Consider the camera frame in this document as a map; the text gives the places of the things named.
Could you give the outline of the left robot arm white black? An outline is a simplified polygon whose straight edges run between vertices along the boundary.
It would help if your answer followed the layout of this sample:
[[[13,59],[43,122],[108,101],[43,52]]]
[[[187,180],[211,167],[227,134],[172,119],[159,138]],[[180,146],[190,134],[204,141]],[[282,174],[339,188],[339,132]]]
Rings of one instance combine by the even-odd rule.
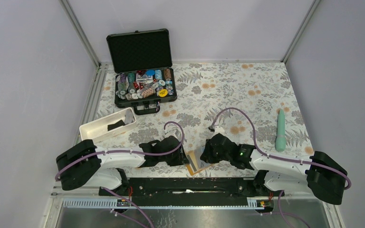
[[[105,187],[123,195],[128,191],[128,183],[123,179],[122,167],[146,168],[161,162],[170,167],[189,164],[182,142],[176,137],[141,143],[133,148],[104,148],[87,139],[56,158],[55,180],[65,191]]]

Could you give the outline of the light blue card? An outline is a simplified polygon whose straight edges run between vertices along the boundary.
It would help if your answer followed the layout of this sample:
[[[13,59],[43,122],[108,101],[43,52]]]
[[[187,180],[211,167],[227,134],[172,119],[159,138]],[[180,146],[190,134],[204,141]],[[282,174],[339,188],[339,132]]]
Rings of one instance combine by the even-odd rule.
[[[210,167],[211,166],[211,164],[210,163],[207,163],[207,162],[205,162],[205,161],[200,161],[199,162],[199,168],[200,169],[207,169],[208,167]]]

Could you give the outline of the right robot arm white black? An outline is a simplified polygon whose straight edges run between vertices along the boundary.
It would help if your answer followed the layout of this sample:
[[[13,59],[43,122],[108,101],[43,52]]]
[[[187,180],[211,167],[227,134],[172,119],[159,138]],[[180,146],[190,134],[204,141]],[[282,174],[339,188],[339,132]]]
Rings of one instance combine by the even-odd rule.
[[[248,197],[304,192],[340,205],[346,188],[346,170],[324,152],[306,157],[263,155],[254,145],[237,144],[218,133],[206,140],[200,159],[209,164],[226,161],[237,169],[255,171],[254,179],[239,191]]]

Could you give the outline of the orange leather card holder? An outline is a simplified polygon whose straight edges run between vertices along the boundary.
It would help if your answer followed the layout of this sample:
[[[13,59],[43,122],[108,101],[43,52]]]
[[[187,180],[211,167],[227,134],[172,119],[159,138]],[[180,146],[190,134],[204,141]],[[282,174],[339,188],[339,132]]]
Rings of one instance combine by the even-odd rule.
[[[199,147],[195,150],[188,151],[186,153],[189,164],[186,165],[186,168],[191,176],[211,167],[213,164],[206,163],[200,159],[200,156],[203,154],[205,146]]]

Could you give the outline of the white rectangular plastic tray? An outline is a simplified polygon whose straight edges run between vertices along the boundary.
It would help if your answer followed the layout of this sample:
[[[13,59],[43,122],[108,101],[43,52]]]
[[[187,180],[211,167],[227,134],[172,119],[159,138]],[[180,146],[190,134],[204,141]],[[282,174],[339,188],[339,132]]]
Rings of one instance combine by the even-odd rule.
[[[92,140],[93,143],[98,143],[134,129],[137,126],[136,116],[135,122],[132,124],[125,125],[111,131],[107,130],[107,126],[109,124],[114,124],[119,120],[124,121],[125,113],[127,111],[133,111],[133,109],[131,107],[125,108],[113,114],[81,125],[79,127],[80,140]]]

